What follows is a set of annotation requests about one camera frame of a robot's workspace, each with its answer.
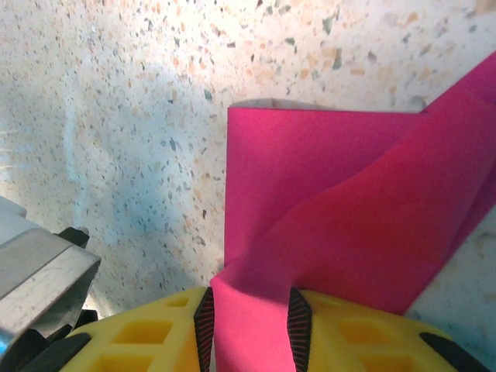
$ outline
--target speckled background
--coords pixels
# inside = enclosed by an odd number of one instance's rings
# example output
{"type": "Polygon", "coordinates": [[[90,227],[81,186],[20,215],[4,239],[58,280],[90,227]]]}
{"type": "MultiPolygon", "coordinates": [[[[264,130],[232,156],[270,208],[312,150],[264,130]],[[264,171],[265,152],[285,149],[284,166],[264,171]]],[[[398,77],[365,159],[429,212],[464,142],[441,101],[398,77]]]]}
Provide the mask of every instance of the speckled background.
{"type": "MultiPolygon", "coordinates": [[[[227,107],[415,112],[496,50],[495,0],[33,0],[0,14],[0,193],[48,229],[90,230],[103,315],[222,266],[227,107]]],[[[493,212],[410,312],[493,366],[495,251],[493,212]]]]}

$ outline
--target black plastic part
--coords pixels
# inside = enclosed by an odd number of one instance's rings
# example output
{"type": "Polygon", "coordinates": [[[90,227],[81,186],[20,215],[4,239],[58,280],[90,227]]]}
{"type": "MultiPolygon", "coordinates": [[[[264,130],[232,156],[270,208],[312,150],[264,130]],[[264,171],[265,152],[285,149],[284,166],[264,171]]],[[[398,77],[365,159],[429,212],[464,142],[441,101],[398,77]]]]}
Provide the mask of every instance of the black plastic part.
{"type": "Polygon", "coordinates": [[[20,372],[59,372],[91,340],[87,333],[60,339],[51,344],[20,372]]]}
{"type": "Polygon", "coordinates": [[[428,332],[420,333],[420,338],[458,372],[490,372],[481,362],[450,339],[428,332]]]}
{"type": "Polygon", "coordinates": [[[54,343],[55,341],[58,341],[59,339],[65,338],[69,333],[71,333],[72,327],[68,324],[63,325],[60,327],[57,331],[52,333],[46,338],[46,341],[48,341],[49,344],[54,343]]]}
{"type": "Polygon", "coordinates": [[[96,312],[96,310],[83,309],[81,310],[81,314],[79,315],[79,318],[77,318],[77,322],[76,325],[74,326],[74,329],[97,321],[98,321],[98,313],[96,312]]]}
{"type": "Polygon", "coordinates": [[[200,372],[209,372],[215,321],[214,292],[211,287],[208,287],[203,294],[193,319],[200,372]]]}
{"type": "Polygon", "coordinates": [[[289,294],[288,335],[297,372],[307,372],[312,336],[312,308],[298,289],[289,294]]]}
{"type": "Polygon", "coordinates": [[[0,372],[17,372],[48,347],[48,341],[35,329],[28,329],[10,347],[0,362],[0,372]]]}
{"type": "Polygon", "coordinates": [[[86,248],[90,239],[89,235],[74,227],[67,227],[63,232],[57,234],[60,238],[73,243],[81,248],[86,248]]]}

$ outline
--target square hole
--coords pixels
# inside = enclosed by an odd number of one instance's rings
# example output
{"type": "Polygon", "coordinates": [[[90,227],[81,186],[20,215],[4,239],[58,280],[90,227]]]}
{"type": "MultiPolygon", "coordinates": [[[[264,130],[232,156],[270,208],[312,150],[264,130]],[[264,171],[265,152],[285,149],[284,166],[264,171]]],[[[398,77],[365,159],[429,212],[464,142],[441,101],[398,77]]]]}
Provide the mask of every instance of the square hole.
{"type": "Polygon", "coordinates": [[[147,355],[102,355],[90,369],[91,372],[147,372],[153,356],[147,355]]]}
{"type": "Polygon", "coordinates": [[[409,355],[362,355],[358,356],[367,372],[420,372],[422,366],[409,355]]]}
{"type": "Polygon", "coordinates": [[[187,297],[179,297],[167,302],[167,306],[170,308],[183,308],[189,302],[187,297]]]}
{"type": "Polygon", "coordinates": [[[381,345],[392,343],[397,338],[381,322],[364,319],[348,319],[339,322],[339,331],[353,345],[381,345]]]}
{"type": "Polygon", "coordinates": [[[114,343],[162,343],[172,328],[172,322],[138,321],[126,325],[114,338],[114,343]]]}

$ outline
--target folded foam sheet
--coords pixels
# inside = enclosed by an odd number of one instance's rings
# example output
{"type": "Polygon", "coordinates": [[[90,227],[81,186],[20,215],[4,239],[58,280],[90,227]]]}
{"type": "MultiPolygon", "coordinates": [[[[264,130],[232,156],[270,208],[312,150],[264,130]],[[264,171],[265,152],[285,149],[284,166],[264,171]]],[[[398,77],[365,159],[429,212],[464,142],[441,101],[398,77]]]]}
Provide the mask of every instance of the folded foam sheet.
{"type": "Polygon", "coordinates": [[[412,303],[496,202],[494,74],[496,56],[416,115],[229,110],[219,371],[295,369],[292,285],[412,303]]]}

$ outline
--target granite countertop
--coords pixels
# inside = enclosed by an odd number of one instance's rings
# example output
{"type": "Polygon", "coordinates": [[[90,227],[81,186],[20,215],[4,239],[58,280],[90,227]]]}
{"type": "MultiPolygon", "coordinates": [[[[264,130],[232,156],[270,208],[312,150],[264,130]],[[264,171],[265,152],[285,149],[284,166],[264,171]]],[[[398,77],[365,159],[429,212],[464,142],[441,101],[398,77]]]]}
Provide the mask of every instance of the granite countertop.
{"type": "MultiPolygon", "coordinates": [[[[0,193],[48,229],[89,229],[102,315],[222,266],[230,105],[417,112],[496,50],[495,0],[36,0],[0,14],[0,193]]],[[[496,367],[495,278],[493,211],[409,315],[496,367]]]]}

